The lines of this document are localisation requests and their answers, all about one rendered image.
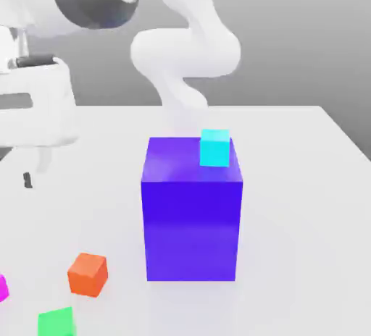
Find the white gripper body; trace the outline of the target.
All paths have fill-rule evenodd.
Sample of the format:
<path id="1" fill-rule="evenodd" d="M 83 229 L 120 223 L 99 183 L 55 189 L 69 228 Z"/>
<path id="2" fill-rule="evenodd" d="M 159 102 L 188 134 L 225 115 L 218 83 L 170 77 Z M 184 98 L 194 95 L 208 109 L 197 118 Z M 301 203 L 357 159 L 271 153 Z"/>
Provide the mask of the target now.
<path id="1" fill-rule="evenodd" d="M 77 107 L 70 70 L 53 64 L 0 73 L 0 95 L 27 93 L 27 109 L 0 109 L 0 147 L 56 147 L 78 138 Z"/>

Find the small orange cube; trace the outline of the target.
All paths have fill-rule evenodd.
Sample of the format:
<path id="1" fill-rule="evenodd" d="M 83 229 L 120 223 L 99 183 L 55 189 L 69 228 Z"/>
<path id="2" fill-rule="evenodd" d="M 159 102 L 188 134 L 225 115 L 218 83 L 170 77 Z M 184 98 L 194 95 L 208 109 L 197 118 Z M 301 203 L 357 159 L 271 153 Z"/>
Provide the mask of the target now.
<path id="1" fill-rule="evenodd" d="M 80 253 L 67 271 L 71 293 L 97 298 L 108 280 L 107 258 Z"/>

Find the small magenta cube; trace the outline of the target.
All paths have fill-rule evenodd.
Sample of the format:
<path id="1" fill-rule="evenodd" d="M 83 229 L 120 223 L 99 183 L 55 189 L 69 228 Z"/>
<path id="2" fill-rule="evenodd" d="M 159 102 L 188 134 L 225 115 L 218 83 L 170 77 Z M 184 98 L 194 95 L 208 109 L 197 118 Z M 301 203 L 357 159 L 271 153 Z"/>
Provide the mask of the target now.
<path id="1" fill-rule="evenodd" d="M 6 278 L 3 274 L 0 274 L 0 303 L 5 301 L 9 297 L 9 288 L 7 285 Z"/>

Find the small green cube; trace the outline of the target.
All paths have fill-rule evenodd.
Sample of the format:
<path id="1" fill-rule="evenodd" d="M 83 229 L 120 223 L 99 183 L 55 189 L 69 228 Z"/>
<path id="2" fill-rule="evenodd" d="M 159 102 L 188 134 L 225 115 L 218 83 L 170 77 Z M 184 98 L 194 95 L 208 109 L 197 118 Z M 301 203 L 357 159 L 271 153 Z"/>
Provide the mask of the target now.
<path id="1" fill-rule="evenodd" d="M 72 307 L 39 314 L 38 336 L 77 336 Z"/>

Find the small cyan cube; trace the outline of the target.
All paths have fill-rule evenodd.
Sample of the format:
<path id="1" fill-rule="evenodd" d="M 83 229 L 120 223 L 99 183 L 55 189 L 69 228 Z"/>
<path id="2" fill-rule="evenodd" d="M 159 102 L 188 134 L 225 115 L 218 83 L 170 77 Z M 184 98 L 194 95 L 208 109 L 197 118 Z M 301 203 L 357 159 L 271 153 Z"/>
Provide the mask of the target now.
<path id="1" fill-rule="evenodd" d="M 230 159 L 230 131 L 203 129 L 200 140 L 200 165 L 228 167 Z"/>

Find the large purple box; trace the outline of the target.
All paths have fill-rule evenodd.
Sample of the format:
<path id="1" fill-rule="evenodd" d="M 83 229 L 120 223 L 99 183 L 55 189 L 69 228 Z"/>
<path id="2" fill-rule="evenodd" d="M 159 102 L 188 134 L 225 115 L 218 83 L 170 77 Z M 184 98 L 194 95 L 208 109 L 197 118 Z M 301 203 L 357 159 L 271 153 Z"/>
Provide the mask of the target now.
<path id="1" fill-rule="evenodd" d="M 229 167 L 203 167 L 199 138 L 149 139 L 141 201 L 149 281 L 235 280 L 243 178 L 234 147 Z"/>

